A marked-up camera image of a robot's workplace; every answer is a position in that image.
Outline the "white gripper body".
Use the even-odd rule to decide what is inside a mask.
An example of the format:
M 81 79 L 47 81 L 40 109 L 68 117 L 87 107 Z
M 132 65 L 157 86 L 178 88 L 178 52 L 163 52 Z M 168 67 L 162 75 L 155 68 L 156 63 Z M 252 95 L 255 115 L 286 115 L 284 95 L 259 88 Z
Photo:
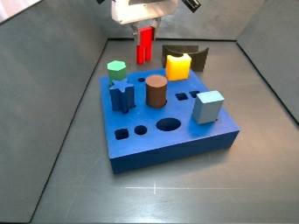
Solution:
M 152 19 L 159 25 L 162 18 L 175 13 L 178 0 L 112 0 L 111 16 L 121 25 Z

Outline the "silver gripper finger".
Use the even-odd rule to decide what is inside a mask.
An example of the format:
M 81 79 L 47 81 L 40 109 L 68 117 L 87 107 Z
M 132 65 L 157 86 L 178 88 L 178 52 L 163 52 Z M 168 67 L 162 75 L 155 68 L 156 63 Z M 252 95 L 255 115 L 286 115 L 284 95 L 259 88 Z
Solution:
M 153 19 L 153 22 L 152 22 L 152 25 L 151 25 L 151 27 L 152 27 L 152 40 L 155 40 L 160 23 L 162 23 L 162 18 L 156 17 Z
M 137 24 L 129 24 L 129 27 L 132 29 L 132 35 L 135 38 L 135 45 L 139 46 L 140 45 L 140 31 L 137 28 Z

